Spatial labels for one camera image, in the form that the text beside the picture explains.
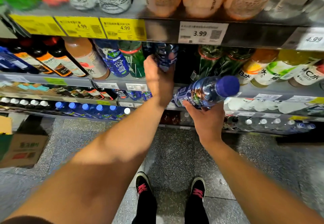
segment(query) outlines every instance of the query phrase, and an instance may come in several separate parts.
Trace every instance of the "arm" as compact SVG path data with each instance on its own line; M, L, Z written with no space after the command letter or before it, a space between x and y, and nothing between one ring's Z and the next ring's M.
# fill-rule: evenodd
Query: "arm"
M9 218L112 222L172 98L174 66L164 73L148 57L144 68L153 97L79 151Z
M213 157L251 224L324 224L320 215L266 177L221 139L224 104L210 110L184 105L192 116L201 144Z

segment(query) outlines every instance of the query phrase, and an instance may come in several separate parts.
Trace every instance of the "shoe sole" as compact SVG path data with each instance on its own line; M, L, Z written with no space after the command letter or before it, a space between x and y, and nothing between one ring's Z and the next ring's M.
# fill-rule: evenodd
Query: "shoe sole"
M146 180L146 182L148 183L148 187L150 188L151 192L153 192L152 188L151 188L151 185L150 185L150 182L148 181L148 176L143 171L137 172L136 178L139 177L139 176L142 176Z
M192 181L192 184L191 184L191 191L190 191L191 193L192 193L193 185L195 185L196 181L199 181L199 180L201 180L202 183L204 184L204 189L205 189L205 192L206 192L206 185L205 185L205 181L204 181L203 178L201 178L201 177L198 176L198 177L194 178L193 181Z

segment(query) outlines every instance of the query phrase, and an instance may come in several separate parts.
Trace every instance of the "forearm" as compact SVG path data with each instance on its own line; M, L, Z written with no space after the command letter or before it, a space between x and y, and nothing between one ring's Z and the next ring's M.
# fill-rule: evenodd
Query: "forearm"
M251 224L323 224L323 219L223 142L207 149Z

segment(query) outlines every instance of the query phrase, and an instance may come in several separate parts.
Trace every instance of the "green can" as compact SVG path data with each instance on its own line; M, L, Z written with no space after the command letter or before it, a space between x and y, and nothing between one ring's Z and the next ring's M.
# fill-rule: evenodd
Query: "green can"
M235 76L240 71L241 66L254 54L254 48L229 47L225 48L223 57L215 65L215 76Z
M215 45L199 45L195 55L197 62L190 76L192 82L210 75L217 60L223 55L223 48Z
M129 66L129 72L132 77L142 79L145 77L144 72L144 55L142 42L137 41L119 41L119 50L124 55Z

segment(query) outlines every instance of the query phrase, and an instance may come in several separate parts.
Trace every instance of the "shoe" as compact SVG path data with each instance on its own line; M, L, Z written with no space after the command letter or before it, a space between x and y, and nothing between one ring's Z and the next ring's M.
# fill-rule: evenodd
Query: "shoe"
M148 176L142 171L138 172L136 175L135 186L138 195L144 191L149 191L151 194L153 194L148 182Z
M204 201L205 199L205 181L201 177L196 177L193 179L192 185L191 185L191 195L196 195Z

